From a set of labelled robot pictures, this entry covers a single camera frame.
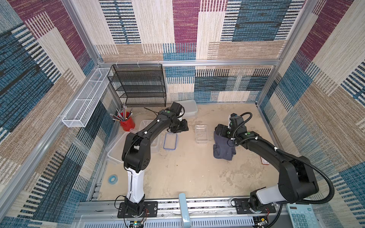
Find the blue-rimmed small box lid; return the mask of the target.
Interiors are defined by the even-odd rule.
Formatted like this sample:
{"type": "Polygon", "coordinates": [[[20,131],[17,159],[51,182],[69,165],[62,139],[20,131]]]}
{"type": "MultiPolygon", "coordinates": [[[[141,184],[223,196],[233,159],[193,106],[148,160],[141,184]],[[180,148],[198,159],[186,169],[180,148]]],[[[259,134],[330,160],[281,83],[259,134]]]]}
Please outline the blue-rimmed small box lid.
{"type": "Polygon", "coordinates": [[[165,150],[175,150],[177,148],[177,138],[178,138],[177,134],[167,133],[165,135],[163,148],[165,150]]]}

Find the lidded green-tinted lunch box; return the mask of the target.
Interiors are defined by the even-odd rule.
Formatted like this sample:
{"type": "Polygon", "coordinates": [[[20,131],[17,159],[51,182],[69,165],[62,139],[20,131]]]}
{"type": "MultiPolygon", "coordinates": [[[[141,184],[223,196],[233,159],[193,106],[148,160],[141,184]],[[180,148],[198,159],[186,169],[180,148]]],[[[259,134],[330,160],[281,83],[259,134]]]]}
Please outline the lidded green-tinted lunch box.
{"type": "Polygon", "coordinates": [[[183,118],[195,116],[198,113],[198,106],[194,100],[177,101],[185,109],[183,118]]]}

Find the dark blue cloth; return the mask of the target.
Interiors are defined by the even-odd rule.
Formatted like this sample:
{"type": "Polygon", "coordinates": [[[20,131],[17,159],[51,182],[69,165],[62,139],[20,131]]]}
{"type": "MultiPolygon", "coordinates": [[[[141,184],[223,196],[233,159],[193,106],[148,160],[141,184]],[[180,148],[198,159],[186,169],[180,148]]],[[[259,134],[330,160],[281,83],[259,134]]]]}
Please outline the dark blue cloth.
{"type": "Polygon", "coordinates": [[[222,137],[214,133],[213,156],[216,159],[224,159],[231,161],[236,154],[236,149],[228,138],[222,137]]]}

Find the small blue-rimmed lunch box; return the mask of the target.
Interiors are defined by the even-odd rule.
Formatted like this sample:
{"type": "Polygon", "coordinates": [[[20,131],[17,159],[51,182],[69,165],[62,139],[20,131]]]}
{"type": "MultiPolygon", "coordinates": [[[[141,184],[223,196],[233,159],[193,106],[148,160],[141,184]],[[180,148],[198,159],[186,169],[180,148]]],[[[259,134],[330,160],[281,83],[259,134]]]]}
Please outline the small blue-rimmed lunch box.
{"type": "Polygon", "coordinates": [[[197,143],[208,142],[207,125],[205,124],[195,125],[195,140],[197,143]]]}

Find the large clear plastic lunch box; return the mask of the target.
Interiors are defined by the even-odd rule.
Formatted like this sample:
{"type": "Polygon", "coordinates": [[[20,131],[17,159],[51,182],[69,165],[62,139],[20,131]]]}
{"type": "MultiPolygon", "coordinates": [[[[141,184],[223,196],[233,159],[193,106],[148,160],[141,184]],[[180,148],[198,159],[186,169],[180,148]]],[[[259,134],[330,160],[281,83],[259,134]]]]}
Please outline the large clear plastic lunch box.
{"type": "MultiPolygon", "coordinates": [[[[152,120],[142,120],[139,125],[139,131],[143,130],[152,122],[153,122],[152,120]]],[[[160,150],[160,136],[157,136],[151,143],[151,153],[157,153],[159,152],[159,150],[160,150]]]]}

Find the clear lunch box lid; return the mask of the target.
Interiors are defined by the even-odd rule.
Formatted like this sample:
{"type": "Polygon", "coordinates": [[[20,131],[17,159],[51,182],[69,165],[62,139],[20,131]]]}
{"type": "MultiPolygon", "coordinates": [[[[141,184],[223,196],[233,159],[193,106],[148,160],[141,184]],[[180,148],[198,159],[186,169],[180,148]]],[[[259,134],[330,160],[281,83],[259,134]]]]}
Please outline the clear lunch box lid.
{"type": "Polygon", "coordinates": [[[116,135],[113,140],[107,145],[107,157],[110,161],[116,164],[122,164],[122,154],[125,145],[125,140],[130,132],[124,132],[116,135]]]}

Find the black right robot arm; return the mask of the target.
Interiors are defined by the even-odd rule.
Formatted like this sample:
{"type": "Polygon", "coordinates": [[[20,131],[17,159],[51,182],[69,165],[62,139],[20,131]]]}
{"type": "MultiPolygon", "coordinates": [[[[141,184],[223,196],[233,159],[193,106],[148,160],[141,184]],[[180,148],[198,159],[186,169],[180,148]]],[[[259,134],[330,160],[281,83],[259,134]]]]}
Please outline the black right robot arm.
{"type": "Polygon", "coordinates": [[[242,116],[231,114],[229,125],[219,124],[214,132],[230,148],[242,146],[264,158],[279,172],[276,185],[251,192],[249,206],[252,211],[262,211],[266,205],[274,202],[295,203],[318,193],[314,170],[307,158],[284,155],[279,148],[258,133],[249,132],[245,126],[246,122],[242,116]]]}

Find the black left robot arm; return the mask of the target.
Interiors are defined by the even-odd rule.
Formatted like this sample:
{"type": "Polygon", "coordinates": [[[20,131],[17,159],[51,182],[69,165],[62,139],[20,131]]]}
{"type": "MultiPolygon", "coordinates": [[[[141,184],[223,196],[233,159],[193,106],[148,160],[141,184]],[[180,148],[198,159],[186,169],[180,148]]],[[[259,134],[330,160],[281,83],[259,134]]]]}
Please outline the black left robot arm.
{"type": "Polygon", "coordinates": [[[178,103],[157,113],[156,118],[137,133],[129,133],[122,153],[124,169],[128,174],[128,192],[125,205],[136,214],[144,210],[144,171],[151,161],[151,143],[165,129],[176,134],[188,131],[187,120],[182,119],[185,108],[178,103]]]}

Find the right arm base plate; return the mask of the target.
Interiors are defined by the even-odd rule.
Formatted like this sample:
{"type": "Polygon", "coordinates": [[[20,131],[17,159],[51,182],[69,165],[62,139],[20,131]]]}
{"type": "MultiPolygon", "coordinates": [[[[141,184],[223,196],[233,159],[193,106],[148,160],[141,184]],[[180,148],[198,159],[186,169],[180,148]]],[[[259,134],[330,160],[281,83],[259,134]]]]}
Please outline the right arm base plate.
{"type": "Polygon", "coordinates": [[[233,198],[230,204],[236,209],[237,214],[271,214],[277,212],[273,203],[261,204],[250,198],[233,198]]]}

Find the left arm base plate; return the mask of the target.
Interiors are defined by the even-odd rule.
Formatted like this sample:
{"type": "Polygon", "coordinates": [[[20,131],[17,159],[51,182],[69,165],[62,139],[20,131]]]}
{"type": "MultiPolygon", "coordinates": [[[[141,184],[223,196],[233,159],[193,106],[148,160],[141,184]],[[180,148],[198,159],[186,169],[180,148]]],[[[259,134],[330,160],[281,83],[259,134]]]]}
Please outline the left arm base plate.
{"type": "Polygon", "coordinates": [[[119,205],[117,217],[119,219],[127,218],[155,218],[157,217],[158,202],[144,201],[141,203],[122,202],[119,205]]]}

